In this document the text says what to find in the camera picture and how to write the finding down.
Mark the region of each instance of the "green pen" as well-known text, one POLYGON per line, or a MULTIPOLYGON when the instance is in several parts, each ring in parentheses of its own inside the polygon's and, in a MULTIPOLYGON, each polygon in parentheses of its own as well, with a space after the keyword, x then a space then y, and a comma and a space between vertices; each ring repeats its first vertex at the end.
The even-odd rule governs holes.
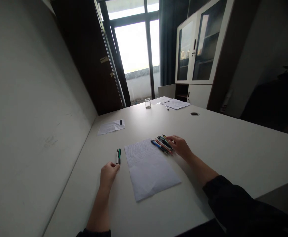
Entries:
POLYGON ((162 136, 159 136, 159 137, 162 138, 167 143, 167 144, 165 144, 166 146, 168 146, 171 150, 173 149, 171 147, 171 145, 169 144, 169 142, 165 138, 163 138, 162 136))
POLYGON ((119 164, 121 164, 121 149, 119 148, 119 164))

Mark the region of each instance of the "black sleeve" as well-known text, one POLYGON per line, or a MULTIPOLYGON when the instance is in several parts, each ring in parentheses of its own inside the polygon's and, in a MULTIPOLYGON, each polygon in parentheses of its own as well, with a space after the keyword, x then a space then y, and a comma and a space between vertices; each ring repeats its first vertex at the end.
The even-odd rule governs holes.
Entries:
POLYGON ((111 230, 107 232, 91 232, 84 229, 83 232, 79 232, 76 237, 111 237, 111 230))
POLYGON ((230 236, 251 236, 257 233, 288 235, 288 215, 254 200, 243 188, 223 176, 208 182, 203 191, 209 205, 230 236))

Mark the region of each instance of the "papers on table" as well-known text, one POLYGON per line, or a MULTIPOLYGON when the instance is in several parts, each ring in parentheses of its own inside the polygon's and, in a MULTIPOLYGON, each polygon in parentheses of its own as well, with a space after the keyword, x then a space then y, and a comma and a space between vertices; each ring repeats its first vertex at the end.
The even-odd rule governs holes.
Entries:
POLYGON ((124 129, 124 120, 116 120, 114 122, 106 123, 100 126, 97 136, 103 135, 109 132, 114 132, 120 129, 124 129))
POLYGON ((150 139, 124 147, 136 201, 181 183, 150 139))
POLYGON ((166 105, 167 107, 170 107, 172 109, 180 109, 186 106, 189 106, 190 103, 187 102, 182 102, 180 100, 176 100, 176 99, 170 99, 169 101, 165 101, 162 103, 163 105, 166 105))
POLYGON ((156 104, 160 104, 162 102, 168 101, 168 100, 170 100, 170 98, 163 96, 163 97, 151 100, 151 104, 156 105, 156 104))

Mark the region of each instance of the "window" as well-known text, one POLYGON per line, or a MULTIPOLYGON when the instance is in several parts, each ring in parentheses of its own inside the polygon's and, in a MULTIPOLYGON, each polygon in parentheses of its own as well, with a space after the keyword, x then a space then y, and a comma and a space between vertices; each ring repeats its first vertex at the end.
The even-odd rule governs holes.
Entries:
POLYGON ((159 0, 100 0, 99 6, 106 33, 112 33, 109 45, 116 51, 115 64, 123 67, 118 77, 125 80, 120 84, 126 104, 158 98, 159 0))
POLYGON ((145 12, 144 0, 110 0, 107 1, 106 4, 110 20, 145 12))

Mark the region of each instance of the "glass door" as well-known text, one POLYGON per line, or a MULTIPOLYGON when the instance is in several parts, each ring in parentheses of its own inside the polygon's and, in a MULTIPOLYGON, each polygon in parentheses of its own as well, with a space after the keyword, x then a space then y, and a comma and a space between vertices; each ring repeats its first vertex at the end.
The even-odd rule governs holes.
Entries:
POLYGON ((152 99, 145 22, 115 28, 131 103, 152 99))
POLYGON ((196 32, 197 48, 191 82, 193 84, 213 82, 226 31, 226 25, 222 27, 226 3, 227 0, 213 0, 197 11, 199 26, 196 32))
POLYGON ((195 22, 196 14, 177 28, 176 83, 188 83, 190 78, 189 61, 196 48, 196 40, 193 41, 195 22))
POLYGON ((158 97, 159 1, 97 0, 126 106, 158 97))

